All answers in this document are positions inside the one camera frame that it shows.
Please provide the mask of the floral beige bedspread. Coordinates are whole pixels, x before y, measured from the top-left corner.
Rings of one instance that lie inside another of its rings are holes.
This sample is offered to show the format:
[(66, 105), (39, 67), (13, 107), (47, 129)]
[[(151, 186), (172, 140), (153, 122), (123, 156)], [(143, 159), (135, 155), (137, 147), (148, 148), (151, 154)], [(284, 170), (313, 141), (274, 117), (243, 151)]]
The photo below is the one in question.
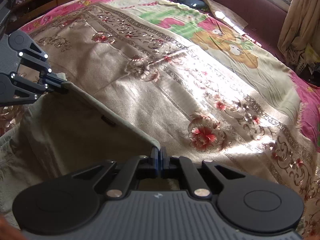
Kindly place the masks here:
[[(93, 96), (123, 77), (157, 89), (145, 132), (295, 190), (319, 238), (319, 88), (223, 23), (166, 0), (75, 0), (25, 24), (52, 70)], [(23, 107), (1, 108), (1, 136)]]

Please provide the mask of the dark blue pillow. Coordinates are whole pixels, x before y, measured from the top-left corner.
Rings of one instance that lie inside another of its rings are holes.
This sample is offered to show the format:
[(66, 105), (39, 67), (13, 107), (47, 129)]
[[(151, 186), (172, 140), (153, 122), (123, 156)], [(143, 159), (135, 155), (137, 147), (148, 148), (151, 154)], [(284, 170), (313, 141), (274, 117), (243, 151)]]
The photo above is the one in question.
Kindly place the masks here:
[(202, 9), (206, 6), (206, 3), (202, 0), (175, 0), (178, 3), (187, 5), (193, 9)]

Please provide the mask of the beige curtain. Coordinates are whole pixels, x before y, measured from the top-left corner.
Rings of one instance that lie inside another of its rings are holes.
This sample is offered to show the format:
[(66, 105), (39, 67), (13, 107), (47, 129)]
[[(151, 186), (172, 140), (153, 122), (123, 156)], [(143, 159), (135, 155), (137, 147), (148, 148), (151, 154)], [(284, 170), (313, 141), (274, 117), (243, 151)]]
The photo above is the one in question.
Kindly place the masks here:
[(319, 0), (292, 0), (283, 23), (278, 49), (287, 64), (296, 65), (312, 41), (319, 22)]

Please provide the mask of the olive green pants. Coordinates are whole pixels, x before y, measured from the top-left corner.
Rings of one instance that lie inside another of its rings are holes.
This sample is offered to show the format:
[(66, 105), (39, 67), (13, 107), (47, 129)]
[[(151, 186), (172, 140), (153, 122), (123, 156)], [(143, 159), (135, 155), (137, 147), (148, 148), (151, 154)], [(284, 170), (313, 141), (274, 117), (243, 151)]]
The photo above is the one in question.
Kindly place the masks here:
[(145, 111), (157, 89), (123, 77), (94, 98), (75, 84), (23, 107), (20, 122), (1, 136), (1, 216), (17, 227), (14, 198), (24, 189), (106, 159), (147, 155)]

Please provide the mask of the wooden side cabinet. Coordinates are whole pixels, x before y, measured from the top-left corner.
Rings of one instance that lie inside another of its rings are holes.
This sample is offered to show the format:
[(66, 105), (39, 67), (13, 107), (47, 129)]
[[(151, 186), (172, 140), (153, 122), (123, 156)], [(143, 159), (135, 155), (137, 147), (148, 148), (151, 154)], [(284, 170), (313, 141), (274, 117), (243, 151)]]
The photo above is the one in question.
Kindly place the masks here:
[(13, 7), (7, 33), (15, 31), (29, 21), (47, 13), (55, 7), (73, 0), (24, 0)]

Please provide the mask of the maroon upholstered headboard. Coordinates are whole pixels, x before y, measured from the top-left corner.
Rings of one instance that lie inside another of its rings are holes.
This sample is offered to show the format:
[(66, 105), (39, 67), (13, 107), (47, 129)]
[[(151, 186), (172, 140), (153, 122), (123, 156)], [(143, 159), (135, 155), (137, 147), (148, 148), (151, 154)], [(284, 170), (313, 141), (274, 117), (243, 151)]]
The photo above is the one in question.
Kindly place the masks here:
[(248, 25), (244, 31), (264, 49), (282, 59), (279, 35), (286, 12), (269, 0), (213, 0), (239, 15)]

